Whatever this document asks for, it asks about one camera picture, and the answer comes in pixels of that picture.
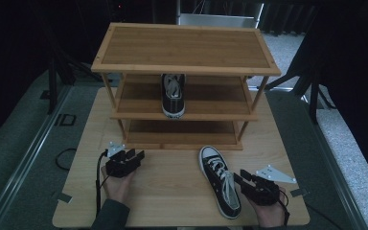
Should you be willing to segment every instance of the white shoelace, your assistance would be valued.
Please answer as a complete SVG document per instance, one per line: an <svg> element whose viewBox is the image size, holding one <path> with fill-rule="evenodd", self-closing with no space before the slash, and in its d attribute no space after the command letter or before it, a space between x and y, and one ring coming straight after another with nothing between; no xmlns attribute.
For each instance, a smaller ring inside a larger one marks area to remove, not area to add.
<svg viewBox="0 0 368 230"><path fill-rule="evenodd" d="M222 194L226 203L232 208L237 209L240 204L235 193L235 180L233 174L227 171L222 160L218 157L208 160L208 165L212 163L212 169L217 173L222 181Z"/></svg>
<svg viewBox="0 0 368 230"><path fill-rule="evenodd" d="M164 78L164 85L166 88L167 96L171 98L179 98L180 97L180 84L177 81L175 76L166 76Z"/></svg>

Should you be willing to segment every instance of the hand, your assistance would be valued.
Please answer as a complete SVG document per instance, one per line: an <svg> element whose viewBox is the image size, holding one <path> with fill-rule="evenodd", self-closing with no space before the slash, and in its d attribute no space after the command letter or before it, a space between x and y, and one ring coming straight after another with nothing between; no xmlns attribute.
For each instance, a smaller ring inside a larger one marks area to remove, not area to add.
<svg viewBox="0 0 368 230"><path fill-rule="evenodd" d="M279 187L280 191L283 193L286 190L282 187ZM285 195L280 192L280 200L284 203ZM253 200L247 199L249 203L252 205L253 209L258 216L258 222L261 227L279 227L284 225L285 220L285 211L279 202L271 206L259 206Z"/></svg>
<svg viewBox="0 0 368 230"><path fill-rule="evenodd" d="M125 204L127 194L129 192L129 185L136 171L131 172L123 178L117 178L114 176L108 177L105 166L101 168L101 172L103 173L103 179L105 180L103 188L105 190L106 197Z"/></svg>

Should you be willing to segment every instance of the gray carpet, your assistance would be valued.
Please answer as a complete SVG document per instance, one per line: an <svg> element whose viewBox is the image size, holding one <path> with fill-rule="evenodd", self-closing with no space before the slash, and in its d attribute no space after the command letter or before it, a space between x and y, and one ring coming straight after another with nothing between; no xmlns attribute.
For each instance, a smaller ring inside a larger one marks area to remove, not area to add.
<svg viewBox="0 0 368 230"><path fill-rule="evenodd" d="M289 34L280 37L266 35L264 38L282 72L285 72L302 37ZM57 124L49 130L8 212L2 216L0 229L56 229L52 225L57 206L53 194L62 190L67 171L60 169L55 159L60 152L77 147L97 90L103 87L101 82L95 82L82 73L76 75L76 85L69 89L64 104L58 108L59 114L75 115L75 123L73 126ZM29 151L40 125L57 118L46 114L48 102L39 99L41 92L48 87L47 79L47 73L36 79L0 130L0 195L16 166ZM286 82L282 86L292 85L292 82ZM270 91L266 95L299 185L310 192L305 196L306 202L343 229L353 229L318 147L323 143L319 143L312 134L316 127L309 119L307 104L284 91ZM59 159L61 166L69 167L73 156L71 150L65 152ZM337 229L312 209L309 212L311 221L308 225L290 226L289 229Z"/></svg>

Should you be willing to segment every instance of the bottom shelf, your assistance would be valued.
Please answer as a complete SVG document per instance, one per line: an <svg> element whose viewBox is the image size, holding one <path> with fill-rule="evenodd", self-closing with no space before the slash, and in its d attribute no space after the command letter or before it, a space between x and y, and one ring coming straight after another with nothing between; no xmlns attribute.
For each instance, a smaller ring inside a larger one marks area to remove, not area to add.
<svg viewBox="0 0 368 230"><path fill-rule="evenodd" d="M130 149L199 150L211 145L220 150L242 150L237 122L126 121L124 144Z"/></svg>

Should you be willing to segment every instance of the black sneaker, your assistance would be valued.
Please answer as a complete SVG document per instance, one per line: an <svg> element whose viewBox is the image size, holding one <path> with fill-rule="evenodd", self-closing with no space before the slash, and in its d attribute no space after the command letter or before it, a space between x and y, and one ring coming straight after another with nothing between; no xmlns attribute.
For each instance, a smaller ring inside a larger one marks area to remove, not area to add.
<svg viewBox="0 0 368 230"><path fill-rule="evenodd" d="M209 180L217 198L220 213L235 219L241 212L241 201L235 189L234 176L228 171L222 155L213 147L206 146L199 152L199 166Z"/></svg>
<svg viewBox="0 0 368 230"><path fill-rule="evenodd" d="M168 118L178 119L184 114L185 78L184 74L163 74L161 76L162 107Z"/></svg>

